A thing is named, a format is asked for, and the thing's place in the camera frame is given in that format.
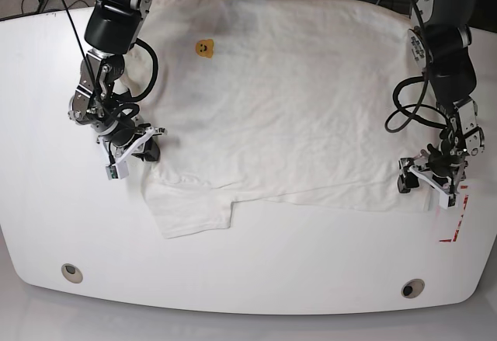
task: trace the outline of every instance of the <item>metal grommet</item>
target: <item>metal grommet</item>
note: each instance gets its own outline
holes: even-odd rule
[[[79,284],[83,281],[83,274],[78,267],[65,263],[62,265],[62,275],[71,283]]]
[[[425,282],[421,279],[414,279],[409,281],[404,287],[402,287],[402,297],[404,298],[416,298],[425,289]]]

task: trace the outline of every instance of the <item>table surface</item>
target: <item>table surface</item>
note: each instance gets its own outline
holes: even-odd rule
[[[81,36],[90,12],[72,12]],[[65,14],[2,23],[0,37],[8,40],[0,55],[8,148],[0,153],[0,225],[28,284],[249,314],[422,308],[473,294],[497,233],[496,35],[475,30],[470,50],[487,150],[467,172],[470,199],[453,243],[439,240],[453,236],[457,209],[380,214],[262,201],[237,204],[229,230],[164,240],[140,194],[141,163],[131,164],[129,179],[109,182],[94,133],[67,118],[81,55]],[[83,272],[81,284],[63,278],[65,263]],[[403,298],[415,278],[426,289]]]

